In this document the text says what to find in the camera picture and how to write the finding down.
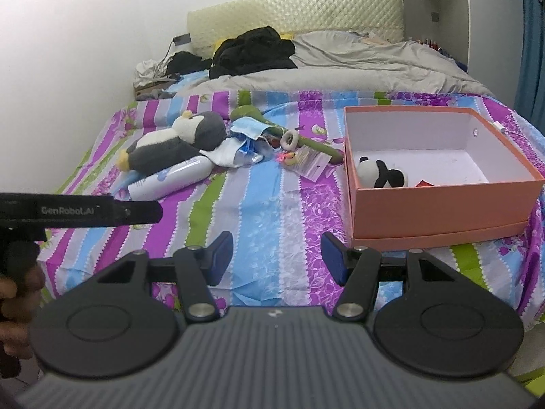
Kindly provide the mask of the person's left hand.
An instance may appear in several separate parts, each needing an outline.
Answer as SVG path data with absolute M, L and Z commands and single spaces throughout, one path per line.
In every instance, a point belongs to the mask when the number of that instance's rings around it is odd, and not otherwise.
M 9 357 L 30 359 L 29 326 L 40 305 L 45 277 L 42 268 L 34 263 L 25 275 L 23 292 L 8 277 L 1 278 L 1 343 Z

